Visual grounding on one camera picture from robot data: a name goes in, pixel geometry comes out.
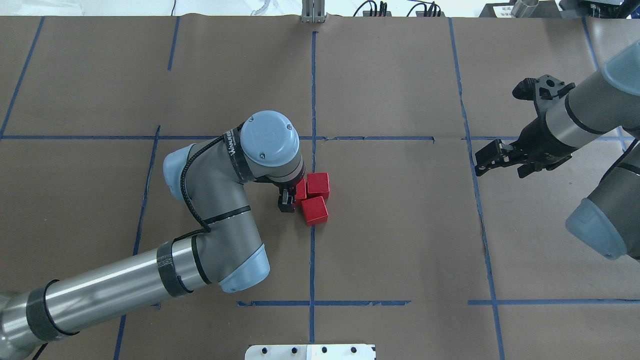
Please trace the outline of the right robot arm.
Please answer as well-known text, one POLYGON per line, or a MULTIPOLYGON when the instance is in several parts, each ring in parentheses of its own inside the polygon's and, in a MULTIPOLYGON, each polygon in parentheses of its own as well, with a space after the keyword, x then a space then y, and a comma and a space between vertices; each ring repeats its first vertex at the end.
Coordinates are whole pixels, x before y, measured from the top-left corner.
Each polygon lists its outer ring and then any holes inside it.
POLYGON ((515 167, 521 179, 586 160, 592 188, 567 212, 566 231, 610 261, 639 260, 639 41, 624 46, 578 83, 549 74, 526 77, 512 95, 534 118, 512 139, 474 155, 480 177, 515 167))

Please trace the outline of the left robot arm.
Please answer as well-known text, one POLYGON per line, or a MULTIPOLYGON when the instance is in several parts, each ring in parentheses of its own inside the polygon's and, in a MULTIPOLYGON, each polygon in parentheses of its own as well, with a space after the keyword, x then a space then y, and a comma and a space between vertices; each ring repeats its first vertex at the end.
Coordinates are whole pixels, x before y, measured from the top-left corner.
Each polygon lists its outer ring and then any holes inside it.
POLYGON ((156 249, 4 296, 1 358, 23 360, 39 346, 206 285, 235 293, 259 284, 270 264, 245 185, 273 184, 279 210, 294 212, 295 186, 304 173, 297 130, 272 110, 252 114, 209 142, 169 153, 165 182, 199 228, 156 249))

